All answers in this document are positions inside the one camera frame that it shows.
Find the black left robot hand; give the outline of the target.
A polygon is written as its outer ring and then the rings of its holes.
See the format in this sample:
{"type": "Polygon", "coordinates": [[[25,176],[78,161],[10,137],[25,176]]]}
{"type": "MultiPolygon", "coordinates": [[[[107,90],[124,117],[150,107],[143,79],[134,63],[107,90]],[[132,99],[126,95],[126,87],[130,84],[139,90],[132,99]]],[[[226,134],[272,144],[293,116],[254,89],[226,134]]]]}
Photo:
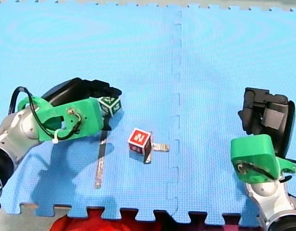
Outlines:
{"type": "Polygon", "coordinates": [[[42,98],[52,106],[59,106],[90,97],[117,97],[122,94],[120,89],[111,87],[109,83],[100,80],[86,80],[79,77],[54,86],[42,98]]]}

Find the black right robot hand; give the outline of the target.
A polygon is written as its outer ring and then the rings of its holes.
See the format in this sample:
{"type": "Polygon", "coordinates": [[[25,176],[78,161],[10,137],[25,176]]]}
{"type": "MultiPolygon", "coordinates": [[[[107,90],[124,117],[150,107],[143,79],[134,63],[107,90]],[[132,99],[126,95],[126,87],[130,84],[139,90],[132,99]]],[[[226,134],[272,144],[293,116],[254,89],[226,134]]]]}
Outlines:
{"type": "Polygon", "coordinates": [[[248,135],[269,135],[276,156],[284,159],[291,142],[295,109],[294,102],[285,95],[245,88],[243,108],[238,115],[248,135]]]}

